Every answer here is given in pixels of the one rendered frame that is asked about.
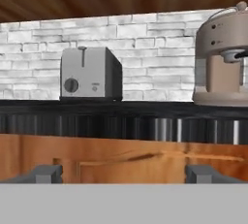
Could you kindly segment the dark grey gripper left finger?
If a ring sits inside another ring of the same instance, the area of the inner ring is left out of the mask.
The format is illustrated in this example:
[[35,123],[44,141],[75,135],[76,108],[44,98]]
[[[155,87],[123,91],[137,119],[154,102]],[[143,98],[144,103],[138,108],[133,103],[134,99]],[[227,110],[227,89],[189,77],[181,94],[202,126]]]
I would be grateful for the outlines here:
[[0,180],[0,183],[61,183],[61,165],[39,165],[25,175]]

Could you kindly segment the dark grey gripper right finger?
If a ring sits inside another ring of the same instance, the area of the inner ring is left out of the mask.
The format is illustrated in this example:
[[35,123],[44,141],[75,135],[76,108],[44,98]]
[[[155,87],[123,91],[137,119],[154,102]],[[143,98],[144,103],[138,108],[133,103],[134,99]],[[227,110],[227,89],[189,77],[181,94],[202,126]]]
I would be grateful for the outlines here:
[[188,165],[185,167],[186,183],[243,183],[243,180],[225,176],[208,165]]

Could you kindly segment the wooden drawer front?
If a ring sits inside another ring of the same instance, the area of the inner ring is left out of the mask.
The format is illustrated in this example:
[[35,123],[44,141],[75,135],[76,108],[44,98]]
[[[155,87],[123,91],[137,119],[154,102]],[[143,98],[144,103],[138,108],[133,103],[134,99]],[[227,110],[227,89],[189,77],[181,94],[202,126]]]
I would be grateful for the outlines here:
[[65,183],[183,183],[187,165],[209,165],[225,176],[248,180],[248,159],[178,152],[146,153],[100,161],[54,158]]

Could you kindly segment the grey toaster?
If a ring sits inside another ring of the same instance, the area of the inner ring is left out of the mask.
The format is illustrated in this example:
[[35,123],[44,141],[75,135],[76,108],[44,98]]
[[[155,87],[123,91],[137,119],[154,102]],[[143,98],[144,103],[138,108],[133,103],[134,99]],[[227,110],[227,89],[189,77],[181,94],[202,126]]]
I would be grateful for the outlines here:
[[62,51],[60,99],[121,101],[122,80],[122,64],[107,47]]

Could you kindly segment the beige espresso machine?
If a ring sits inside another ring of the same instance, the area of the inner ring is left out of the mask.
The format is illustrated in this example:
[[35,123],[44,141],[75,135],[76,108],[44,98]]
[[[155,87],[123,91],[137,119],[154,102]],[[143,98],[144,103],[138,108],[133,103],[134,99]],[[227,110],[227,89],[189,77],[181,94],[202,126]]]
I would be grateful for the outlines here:
[[202,106],[248,107],[245,59],[248,4],[241,1],[210,16],[197,31],[193,102]]

